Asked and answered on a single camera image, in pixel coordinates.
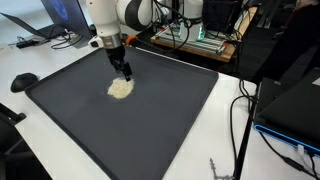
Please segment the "desk surface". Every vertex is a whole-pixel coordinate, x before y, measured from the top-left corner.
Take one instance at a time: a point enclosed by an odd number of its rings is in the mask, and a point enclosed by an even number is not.
[[[44,78],[93,51],[89,47],[51,50],[50,42],[39,47],[0,51],[0,100],[13,111],[27,118],[16,128],[53,179],[109,179],[76,143],[68,137],[25,93],[11,93],[16,75],[31,72]],[[211,92],[197,120],[171,163],[164,179],[213,179],[209,159],[218,175],[231,175],[233,153],[229,131],[229,109],[240,95],[239,80],[223,74]],[[245,83],[249,93],[256,86]],[[239,150],[248,113],[247,100],[234,106],[234,134]]]
[[[265,137],[272,147],[280,154],[290,157],[303,165],[296,148],[274,138]],[[304,155],[304,159],[309,166],[311,166],[311,161],[307,155]],[[313,159],[316,164],[317,172],[320,172],[320,158],[314,157]],[[251,129],[241,179],[313,180],[314,178],[287,165],[267,146],[260,134],[254,129]]]
[[[256,7],[252,7],[249,9],[249,13],[247,16],[245,16],[240,24],[239,27],[239,32],[243,35],[246,33],[250,22],[252,21],[254,15],[257,12],[257,8]],[[155,36],[153,36],[151,38],[151,42],[158,44],[158,45],[162,45],[162,46],[168,46],[168,47],[172,47],[172,43],[168,43],[166,41],[161,41],[159,39],[157,39]],[[227,47],[225,48],[225,50],[222,52],[221,55],[215,54],[214,52],[212,53],[208,53],[206,51],[200,51],[197,49],[193,49],[193,48],[188,48],[188,47],[181,47],[180,50],[182,51],[186,51],[189,53],[193,53],[193,54],[197,54],[200,56],[204,56],[204,57],[208,57],[211,59],[215,59],[218,61],[223,61],[223,62],[229,62],[233,56],[233,54],[235,53],[235,47],[231,44],[227,45]]]

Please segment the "black chair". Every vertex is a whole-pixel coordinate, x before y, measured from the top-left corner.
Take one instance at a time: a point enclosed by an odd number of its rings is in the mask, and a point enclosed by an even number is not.
[[[14,125],[24,119],[24,114],[16,114],[0,103],[0,180],[6,180],[6,164],[31,158],[33,153],[14,152],[24,140],[19,136]]]

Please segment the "black mat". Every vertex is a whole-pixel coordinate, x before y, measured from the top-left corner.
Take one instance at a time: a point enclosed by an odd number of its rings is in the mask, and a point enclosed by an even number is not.
[[[218,74],[126,48],[136,81],[124,100],[107,95],[116,77],[97,50],[26,90],[111,179],[161,179]]]

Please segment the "monitor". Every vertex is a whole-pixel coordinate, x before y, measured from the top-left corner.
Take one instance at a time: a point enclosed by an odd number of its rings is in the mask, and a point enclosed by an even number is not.
[[[41,0],[54,24],[91,39],[87,21],[78,0]]]

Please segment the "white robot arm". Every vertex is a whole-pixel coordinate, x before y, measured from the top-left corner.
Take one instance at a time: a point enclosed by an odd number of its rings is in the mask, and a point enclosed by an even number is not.
[[[129,81],[132,71],[123,59],[125,49],[119,20],[137,31],[144,30],[151,22],[152,0],[86,0],[86,4],[97,30],[97,36],[89,41],[89,45],[105,48],[116,72],[122,72]]]

